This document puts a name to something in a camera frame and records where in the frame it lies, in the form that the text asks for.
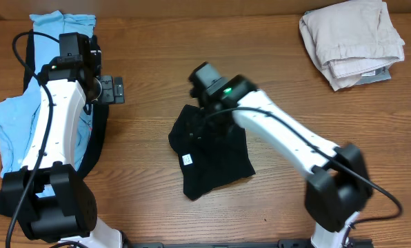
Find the light blue shirt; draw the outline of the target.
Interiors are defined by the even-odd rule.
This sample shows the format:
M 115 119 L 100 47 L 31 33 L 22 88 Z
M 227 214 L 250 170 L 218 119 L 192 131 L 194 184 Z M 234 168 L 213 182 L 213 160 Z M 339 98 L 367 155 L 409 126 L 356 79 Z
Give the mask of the light blue shirt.
M 31 14 L 33 30 L 58 38 L 61 33 L 78 32 L 88 37 L 93 35 L 96 17 L 92 14 Z M 59 44 L 49 38 L 34 36 L 26 63 L 38 74 L 41 67 L 59 56 Z M 40 106 L 40 89 L 37 81 L 28 78 L 21 96 L 0 102 L 0 154 L 3 167 L 0 176 L 21 168 L 28 153 L 37 124 Z

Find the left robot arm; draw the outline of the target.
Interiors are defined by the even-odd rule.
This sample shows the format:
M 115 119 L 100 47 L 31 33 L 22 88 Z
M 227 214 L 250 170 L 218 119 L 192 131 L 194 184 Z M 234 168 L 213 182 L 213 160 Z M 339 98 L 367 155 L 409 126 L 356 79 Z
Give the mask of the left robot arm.
M 97 215 L 94 194 L 74 167 L 78 121 L 92 104 L 125 101 L 120 77 L 101 75 L 101 53 L 94 39 L 78 32 L 60 34 L 59 56 L 34 75 L 39 83 L 39 117 L 21 169 L 7 173 L 1 195 L 12 219 L 30 240 L 52 247 L 129 247 L 127 236 Z

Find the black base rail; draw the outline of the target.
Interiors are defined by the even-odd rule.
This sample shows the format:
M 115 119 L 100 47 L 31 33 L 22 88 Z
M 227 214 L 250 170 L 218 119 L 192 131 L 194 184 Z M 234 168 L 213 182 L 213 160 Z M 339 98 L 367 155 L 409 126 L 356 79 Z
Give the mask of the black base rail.
M 163 244 L 161 242 L 129 243 L 131 248 L 313 248 L 309 239 L 279 240 L 277 242 L 224 242 L 196 244 Z

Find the folded grey garment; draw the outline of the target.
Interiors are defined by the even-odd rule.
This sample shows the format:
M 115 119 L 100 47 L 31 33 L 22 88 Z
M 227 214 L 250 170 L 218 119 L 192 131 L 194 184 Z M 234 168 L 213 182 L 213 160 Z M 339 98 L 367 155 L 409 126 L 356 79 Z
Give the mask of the folded grey garment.
M 375 83 L 379 81 L 390 80 L 391 76 L 388 67 L 382 67 L 373 71 L 365 72 L 361 75 L 361 79 L 355 83 L 355 85 L 364 85 L 369 83 Z

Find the black garment under pile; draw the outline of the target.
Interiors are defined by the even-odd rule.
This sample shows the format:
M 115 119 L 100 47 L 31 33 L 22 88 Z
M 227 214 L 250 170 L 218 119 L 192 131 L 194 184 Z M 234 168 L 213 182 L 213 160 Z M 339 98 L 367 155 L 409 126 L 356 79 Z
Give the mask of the black garment under pile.
M 33 51 L 30 46 L 34 43 L 35 35 L 38 34 L 34 34 L 32 30 L 28 35 L 26 56 L 29 51 Z M 26 70 L 23 78 L 23 90 L 29 77 L 33 79 L 31 73 Z M 99 160 L 105 139 L 108 113 L 109 107 L 107 105 L 93 105 L 91 114 L 87 115 L 82 112 L 79 117 L 74 165 L 78 175 L 82 178 L 89 174 Z

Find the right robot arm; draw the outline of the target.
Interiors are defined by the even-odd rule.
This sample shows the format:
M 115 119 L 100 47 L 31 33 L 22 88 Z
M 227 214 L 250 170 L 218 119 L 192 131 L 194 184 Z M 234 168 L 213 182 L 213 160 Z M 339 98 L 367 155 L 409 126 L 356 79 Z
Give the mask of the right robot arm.
M 358 147 L 328 141 L 281 110 L 242 75 L 228 80 L 209 63 L 188 77 L 191 97 L 205 116 L 199 127 L 225 135 L 234 125 L 254 132 L 294 166 L 305 179 L 305 208 L 315 221 L 310 238 L 281 239 L 278 247 L 373 247 L 371 240 L 349 237 L 372 188 Z

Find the black t-shirt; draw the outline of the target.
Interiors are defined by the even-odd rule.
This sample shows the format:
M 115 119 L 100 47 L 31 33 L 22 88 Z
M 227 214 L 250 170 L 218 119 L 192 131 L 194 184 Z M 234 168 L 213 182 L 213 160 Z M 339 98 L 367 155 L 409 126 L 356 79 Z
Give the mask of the black t-shirt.
M 225 134 L 219 134 L 205 117 L 199 107 L 185 105 L 168 134 L 183 174 L 183 193 L 190 200 L 255 175 L 245 130 L 233 125 Z

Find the folded beige trousers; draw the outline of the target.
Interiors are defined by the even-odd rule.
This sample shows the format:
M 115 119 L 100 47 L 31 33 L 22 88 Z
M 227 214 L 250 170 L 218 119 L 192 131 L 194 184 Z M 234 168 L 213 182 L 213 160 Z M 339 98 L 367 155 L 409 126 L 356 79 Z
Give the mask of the folded beige trousers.
M 405 59 L 405 42 L 384 1 L 345 1 L 308 11 L 299 30 L 310 59 L 334 91 Z

